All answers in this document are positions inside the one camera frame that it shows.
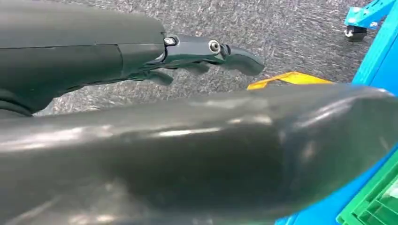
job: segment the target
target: caster wheel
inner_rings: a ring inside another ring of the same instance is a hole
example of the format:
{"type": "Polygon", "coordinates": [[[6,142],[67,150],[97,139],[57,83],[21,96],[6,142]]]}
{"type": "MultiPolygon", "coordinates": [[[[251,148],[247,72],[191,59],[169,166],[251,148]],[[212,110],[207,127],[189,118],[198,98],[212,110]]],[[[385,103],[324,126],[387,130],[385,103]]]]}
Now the caster wheel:
{"type": "Polygon", "coordinates": [[[359,42],[363,41],[363,38],[367,34],[367,29],[363,27],[347,26],[347,28],[344,31],[344,34],[348,38],[348,41],[359,42]]]}

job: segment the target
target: robotic arm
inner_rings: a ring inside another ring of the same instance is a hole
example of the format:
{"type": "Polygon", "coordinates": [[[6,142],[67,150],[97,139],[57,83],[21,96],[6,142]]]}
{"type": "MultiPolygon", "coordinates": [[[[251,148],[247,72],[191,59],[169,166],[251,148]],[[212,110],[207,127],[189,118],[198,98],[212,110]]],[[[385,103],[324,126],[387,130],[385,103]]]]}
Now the robotic arm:
{"type": "Polygon", "coordinates": [[[54,97],[86,85],[173,78],[159,68],[196,74],[206,64],[259,74],[251,53],[204,37],[166,36],[162,24],[63,4],[0,0],[0,108],[31,115],[54,97]]]}

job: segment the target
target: gray carpet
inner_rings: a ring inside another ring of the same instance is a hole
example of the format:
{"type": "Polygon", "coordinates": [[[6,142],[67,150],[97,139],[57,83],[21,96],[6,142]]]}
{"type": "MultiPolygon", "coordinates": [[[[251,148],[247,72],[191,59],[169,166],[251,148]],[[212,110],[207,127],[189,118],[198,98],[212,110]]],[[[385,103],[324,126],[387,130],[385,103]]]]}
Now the gray carpet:
{"type": "Polygon", "coordinates": [[[260,56],[266,68],[253,79],[212,68],[202,76],[174,72],[175,82],[121,82],[85,87],[55,99],[41,114],[70,113],[244,90],[255,80],[300,71],[334,82],[349,82],[372,41],[346,41],[343,21],[349,6],[363,0],[53,0],[143,13],[161,20],[167,32],[206,36],[260,56]]]}

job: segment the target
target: yellow object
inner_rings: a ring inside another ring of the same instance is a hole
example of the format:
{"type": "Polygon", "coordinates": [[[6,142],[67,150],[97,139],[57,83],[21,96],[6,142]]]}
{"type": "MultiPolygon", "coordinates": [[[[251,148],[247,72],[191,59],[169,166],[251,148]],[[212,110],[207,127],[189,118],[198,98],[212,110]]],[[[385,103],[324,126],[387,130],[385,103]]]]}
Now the yellow object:
{"type": "Polygon", "coordinates": [[[311,76],[308,74],[303,74],[299,72],[289,72],[286,74],[274,76],[262,81],[258,81],[256,83],[249,84],[247,87],[248,90],[255,90],[255,89],[261,89],[265,88],[268,82],[274,81],[274,80],[281,80],[285,81],[288,83],[292,84],[315,84],[315,83],[333,83],[328,80],[323,80],[321,78],[318,78],[316,76],[311,76]]]}

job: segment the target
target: green crate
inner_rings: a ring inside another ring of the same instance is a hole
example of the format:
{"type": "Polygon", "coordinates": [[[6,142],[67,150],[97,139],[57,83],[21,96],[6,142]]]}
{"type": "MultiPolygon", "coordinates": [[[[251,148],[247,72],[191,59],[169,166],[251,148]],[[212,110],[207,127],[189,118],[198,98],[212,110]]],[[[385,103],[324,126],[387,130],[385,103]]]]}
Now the green crate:
{"type": "Polygon", "coordinates": [[[337,216],[342,225],[398,225],[398,151],[337,216]]]}

